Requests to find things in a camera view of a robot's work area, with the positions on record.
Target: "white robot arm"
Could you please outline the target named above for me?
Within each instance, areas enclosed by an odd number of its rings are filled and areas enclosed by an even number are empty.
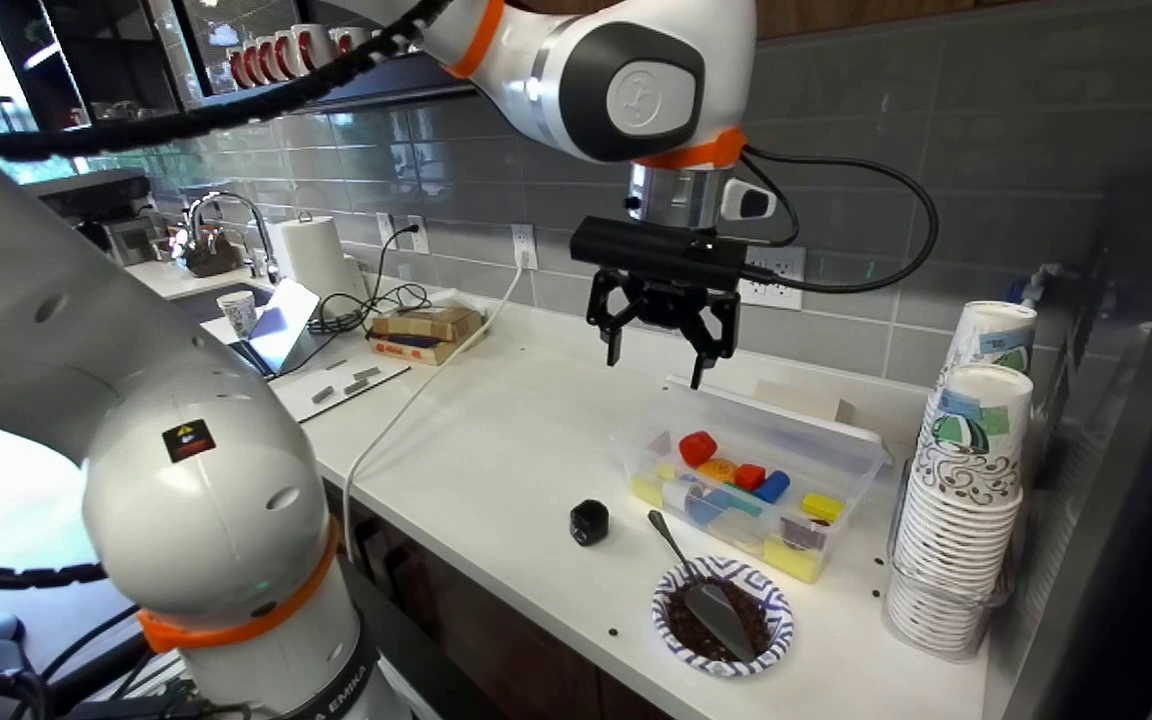
[[[684,333],[692,382],[737,353],[745,245],[717,235],[717,212],[745,153],[751,0],[626,0],[594,17],[460,0],[425,47],[475,78],[524,137],[576,158],[632,158],[632,221],[583,221],[571,235],[571,254],[601,264],[589,321],[610,363],[629,321]]]
[[[364,0],[378,18],[404,9]],[[745,144],[751,0],[626,0],[597,17],[451,0],[425,43],[524,137],[637,158],[632,212],[647,222],[576,233],[576,254],[605,264],[597,292],[632,295],[629,315],[594,299],[612,359],[632,315],[684,329],[705,359],[732,353],[745,252],[705,233]],[[717,303],[732,321],[719,338],[700,324]],[[213,334],[3,177],[0,428],[85,458],[105,571],[207,699],[352,716],[361,619],[303,432]]]

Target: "gray tile backsplash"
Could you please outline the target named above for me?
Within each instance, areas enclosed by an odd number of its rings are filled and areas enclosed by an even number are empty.
[[[747,137],[920,177],[944,240],[901,286],[745,310],[740,345],[933,382],[963,299],[1001,295],[1043,259],[1079,259],[1106,187],[1152,173],[1152,0],[1034,0],[768,39]],[[522,299],[562,310],[583,310],[594,273],[570,259],[570,233],[583,214],[621,214],[629,178],[522,141],[484,95],[302,113],[119,158],[181,185],[236,185],[284,214],[334,212],[361,254],[381,245],[378,212],[422,212],[431,252],[397,252],[394,273],[488,295],[512,277],[508,222],[538,222],[539,273]],[[804,214],[816,280],[877,277],[924,233],[918,205],[881,177],[772,177]]]

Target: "bowl with dark liquid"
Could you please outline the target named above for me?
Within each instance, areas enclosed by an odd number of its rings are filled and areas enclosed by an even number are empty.
[[[740,563],[732,556],[697,556],[692,559],[700,581],[717,581],[719,591],[732,601],[745,637],[751,638],[756,656],[751,659],[737,659],[684,603],[684,588],[697,583],[697,574],[670,571],[658,583],[652,594],[652,622],[658,637],[666,638],[666,646],[672,656],[681,656],[684,665],[708,672],[708,675],[759,675],[772,665],[781,665],[789,656],[791,642],[791,608],[785,601],[785,591],[751,563]]]

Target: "plastic tray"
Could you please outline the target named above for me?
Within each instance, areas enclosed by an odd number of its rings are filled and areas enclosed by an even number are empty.
[[[681,454],[681,438],[692,432],[708,432],[729,463],[785,473],[789,491],[768,504],[714,479],[714,473],[697,473]],[[825,571],[856,504],[888,463],[883,445],[864,428],[692,389],[666,389],[660,404],[621,435],[621,452],[632,495],[809,583]]]

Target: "blue block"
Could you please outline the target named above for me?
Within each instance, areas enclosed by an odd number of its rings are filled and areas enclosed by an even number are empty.
[[[705,479],[692,479],[684,508],[687,508],[687,518],[692,518],[697,526],[705,526],[705,523],[714,523],[717,517],[725,517],[725,513],[732,508],[732,495],[719,491],[719,487],[705,487]]]
[[[766,482],[751,495],[766,504],[776,504],[785,491],[789,491],[789,474],[772,473],[772,474],[766,474]]]

